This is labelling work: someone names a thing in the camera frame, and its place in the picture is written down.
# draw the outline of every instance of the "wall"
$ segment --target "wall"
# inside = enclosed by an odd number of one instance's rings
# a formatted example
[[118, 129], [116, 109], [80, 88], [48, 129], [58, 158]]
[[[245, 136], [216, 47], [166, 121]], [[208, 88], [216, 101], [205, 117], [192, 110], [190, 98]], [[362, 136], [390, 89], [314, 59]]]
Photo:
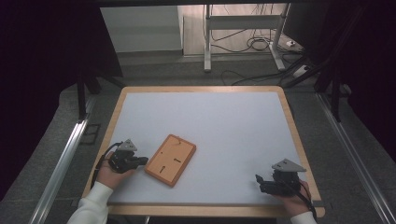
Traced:
[[181, 49], [177, 6], [101, 11], [116, 52]]

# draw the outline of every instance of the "black cable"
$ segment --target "black cable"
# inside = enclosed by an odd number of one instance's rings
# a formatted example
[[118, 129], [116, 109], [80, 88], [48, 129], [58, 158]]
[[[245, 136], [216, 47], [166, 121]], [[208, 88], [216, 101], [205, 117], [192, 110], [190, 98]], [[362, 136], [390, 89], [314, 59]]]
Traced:
[[95, 184], [96, 178], [98, 176], [99, 170], [102, 167], [102, 163], [105, 160], [105, 157], [107, 155], [107, 153], [111, 150], [111, 148], [113, 147], [119, 147], [122, 144], [122, 142], [120, 143], [115, 143], [113, 144], [111, 147], [109, 147], [106, 152], [100, 157], [98, 163], [96, 163], [95, 166], [95, 170], [93, 171], [93, 175], [92, 175], [92, 180], [91, 180], [91, 189], [93, 188], [93, 185]]

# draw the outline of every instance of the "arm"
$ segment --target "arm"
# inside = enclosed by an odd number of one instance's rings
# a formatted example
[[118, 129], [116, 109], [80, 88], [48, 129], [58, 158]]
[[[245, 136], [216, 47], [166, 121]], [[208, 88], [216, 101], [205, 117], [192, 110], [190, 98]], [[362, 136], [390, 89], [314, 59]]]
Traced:
[[78, 203], [78, 210], [70, 217], [68, 224], [74, 223], [106, 223], [107, 222], [107, 200], [113, 190], [126, 177], [132, 175], [134, 170], [123, 174], [115, 173], [108, 165], [108, 159], [113, 152], [108, 153], [99, 170], [99, 174], [93, 188], [87, 197]]
[[95, 182], [86, 198], [78, 203], [78, 210], [70, 217], [67, 223], [106, 223], [107, 222], [107, 200], [113, 193], [113, 189], [106, 185]]

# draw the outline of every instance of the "table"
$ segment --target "table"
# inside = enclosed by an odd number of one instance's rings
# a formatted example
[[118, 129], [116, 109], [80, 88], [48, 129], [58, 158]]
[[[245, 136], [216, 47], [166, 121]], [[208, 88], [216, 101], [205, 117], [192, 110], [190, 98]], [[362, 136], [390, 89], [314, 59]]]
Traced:
[[[113, 139], [113, 134], [119, 132], [118, 120], [122, 117], [123, 104], [127, 100], [128, 93], [262, 93], [262, 92], [272, 92], [278, 96], [279, 104], [284, 112], [286, 126], [290, 130], [290, 139], [295, 146], [295, 152], [298, 156], [301, 165], [307, 170], [305, 173], [305, 179], [308, 182], [309, 188], [312, 193], [312, 200], [314, 202], [320, 202], [320, 195], [318, 193], [318, 188], [315, 183], [315, 179], [312, 175], [309, 162], [305, 156], [304, 148], [301, 143], [299, 134], [297, 133], [296, 126], [294, 124], [292, 115], [290, 113], [289, 105], [287, 103], [285, 94], [283, 90], [279, 87], [127, 87], [122, 90], [120, 98], [115, 107], [114, 113], [112, 115], [111, 121], [106, 130], [106, 134], [103, 143], [99, 149], [98, 157], [96, 162], [98, 162], [100, 156], [107, 150], [108, 146], [112, 144], [115, 139]], [[195, 162], [200, 161], [197, 152], [200, 151], [200, 144], [197, 143], [197, 151], [192, 157]], [[83, 196], [85, 196], [90, 190], [91, 176], [87, 182], [86, 188], [84, 190]], [[263, 197], [265, 194], [260, 193], [257, 185], [257, 195]], [[318, 217], [324, 216], [324, 207], [317, 206]], [[109, 213], [113, 215], [136, 215], [136, 216], [177, 216], [177, 217], [284, 217], [286, 216], [286, 211], [281, 204], [225, 204], [225, 203], [111, 203]]]

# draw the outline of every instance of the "metal rail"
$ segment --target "metal rail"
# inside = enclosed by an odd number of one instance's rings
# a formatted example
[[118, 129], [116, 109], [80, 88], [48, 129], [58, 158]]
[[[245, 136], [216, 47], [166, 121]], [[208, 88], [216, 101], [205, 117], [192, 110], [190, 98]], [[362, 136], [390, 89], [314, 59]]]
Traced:
[[47, 218], [47, 215], [50, 211], [50, 208], [55, 200], [56, 194], [58, 193], [59, 188], [64, 181], [64, 176], [69, 168], [70, 162], [73, 159], [76, 148], [78, 147], [78, 143], [81, 139], [82, 134], [87, 126], [87, 123], [90, 119], [91, 112], [93, 106], [95, 104], [96, 99], [94, 97], [90, 97], [87, 102], [87, 116], [81, 122], [78, 122], [67, 141], [67, 144], [64, 148], [64, 152], [61, 155], [50, 179], [49, 182], [44, 189], [43, 194], [41, 195], [40, 200], [33, 212], [32, 217], [29, 220], [29, 223], [44, 223]]
[[337, 122], [335, 117], [332, 115], [332, 111], [330, 110], [330, 103], [325, 95], [325, 93], [317, 93], [318, 100], [320, 101], [320, 105], [322, 106], [324, 112], [326, 113], [327, 118], [334, 129], [335, 134], [343, 145], [348, 158], [355, 169], [356, 174], [358, 175], [361, 183], [367, 191], [377, 213], [382, 219], [383, 223], [394, 224], [396, 223], [395, 216], [389, 208], [388, 202], [384, 195], [381, 192], [379, 186], [375, 183], [366, 166], [364, 165], [361, 157], [355, 148], [353, 142], [347, 135], [343, 125], [341, 122]]

